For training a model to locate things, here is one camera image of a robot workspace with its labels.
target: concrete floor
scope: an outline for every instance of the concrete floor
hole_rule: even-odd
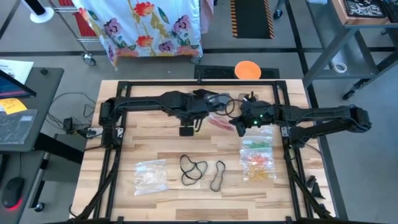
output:
[[[216,6],[215,21],[209,34],[203,36],[205,49],[227,47],[295,47],[290,22],[285,14],[274,22],[274,40],[244,40],[231,36],[228,0],[219,0]],[[270,0],[271,8],[276,0]],[[0,24],[11,10],[14,1],[5,1],[0,8]],[[291,1],[303,47],[320,47],[315,28],[304,0]],[[387,36],[381,36],[380,30],[362,30],[369,47],[390,47]],[[1,52],[59,52],[80,50],[66,27],[55,17],[46,24],[33,24],[29,20],[28,10],[20,5],[10,26],[0,40]],[[373,53],[376,62],[386,57],[387,53]],[[311,65],[318,53],[306,53]],[[192,78],[194,66],[188,58],[126,58],[120,61],[119,70],[108,62],[105,56],[96,56],[97,66],[85,65],[78,56],[59,57],[6,57],[13,60],[30,60],[36,67],[62,67],[65,69],[57,94],[68,91],[82,91],[96,99],[101,80],[111,79],[171,79]],[[261,67],[279,68],[281,78],[302,78],[302,69],[296,53],[261,53],[261,54],[206,54],[204,65],[233,66],[241,60],[252,60]],[[342,95],[357,80],[320,80],[314,82],[314,88],[320,106],[338,106],[356,104],[369,111],[373,128],[364,134],[337,133],[328,136],[333,161],[340,183],[350,220],[367,222],[397,223],[398,195],[398,150],[394,125],[398,124],[398,101],[394,90],[398,83],[393,69],[349,101],[342,101]],[[82,116],[83,105],[87,103],[79,96],[66,96],[51,108],[51,113],[60,118],[74,116],[83,123],[88,119]],[[47,123],[42,130],[54,135],[61,133]],[[76,183],[46,184],[40,201],[48,206],[42,213],[26,210],[21,223],[62,221],[68,218],[68,207],[72,202]]]

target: orange disc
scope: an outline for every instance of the orange disc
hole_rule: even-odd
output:
[[[235,66],[235,75],[238,79],[255,80],[260,79],[260,67],[251,61],[242,61]]]

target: computer monitor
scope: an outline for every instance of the computer monitor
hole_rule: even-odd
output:
[[[0,99],[35,97],[36,92],[27,88],[10,75],[0,70]]]

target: black floor mat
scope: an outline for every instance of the black floor mat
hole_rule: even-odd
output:
[[[198,79],[235,79],[235,67],[196,65],[194,78]],[[262,68],[260,79],[280,78],[279,69]]]
[[[268,0],[231,0],[232,33],[236,38],[273,39]]]

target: computer mouse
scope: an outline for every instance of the computer mouse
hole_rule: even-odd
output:
[[[21,198],[23,188],[24,179],[22,177],[14,177],[9,180],[2,191],[1,202],[3,206],[6,208],[16,206]]]

